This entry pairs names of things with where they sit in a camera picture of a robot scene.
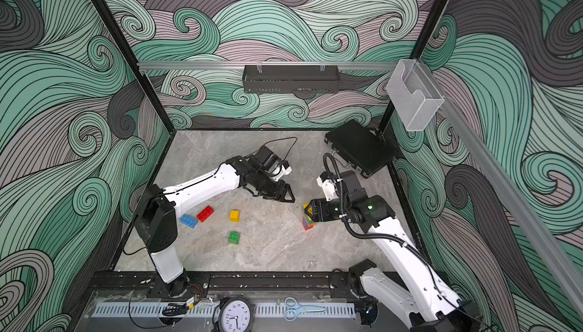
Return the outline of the orange long lego brick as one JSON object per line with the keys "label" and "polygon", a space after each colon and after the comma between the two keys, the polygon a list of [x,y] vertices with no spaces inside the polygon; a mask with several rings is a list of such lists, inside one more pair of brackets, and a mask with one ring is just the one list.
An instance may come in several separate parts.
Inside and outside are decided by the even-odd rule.
{"label": "orange long lego brick", "polygon": [[308,216],[304,216],[304,221],[306,221],[308,224],[315,224],[314,221],[312,221]]}

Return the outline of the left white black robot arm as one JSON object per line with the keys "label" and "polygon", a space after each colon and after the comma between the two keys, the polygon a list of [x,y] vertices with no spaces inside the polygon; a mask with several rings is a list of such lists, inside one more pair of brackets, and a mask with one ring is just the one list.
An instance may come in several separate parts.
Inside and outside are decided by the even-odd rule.
{"label": "left white black robot arm", "polygon": [[287,160],[235,156],[198,178],[165,189],[153,184],[144,190],[134,228],[170,295],[182,294],[189,285],[176,250],[179,219],[211,198],[239,188],[265,200],[293,203],[291,186],[282,179],[291,172]]}

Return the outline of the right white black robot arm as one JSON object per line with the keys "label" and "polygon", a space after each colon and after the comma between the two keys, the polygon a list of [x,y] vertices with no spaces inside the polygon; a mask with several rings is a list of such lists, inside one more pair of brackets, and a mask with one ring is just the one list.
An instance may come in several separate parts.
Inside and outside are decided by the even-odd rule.
{"label": "right white black robot arm", "polygon": [[481,313],[462,301],[421,255],[396,213],[379,195],[317,198],[304,213],[315,223],[341,221],[351,236],[372,240],[398,273],[396,283],[374,265],[357,273],[363,291],[386,306],[410,331],[478,331]]}

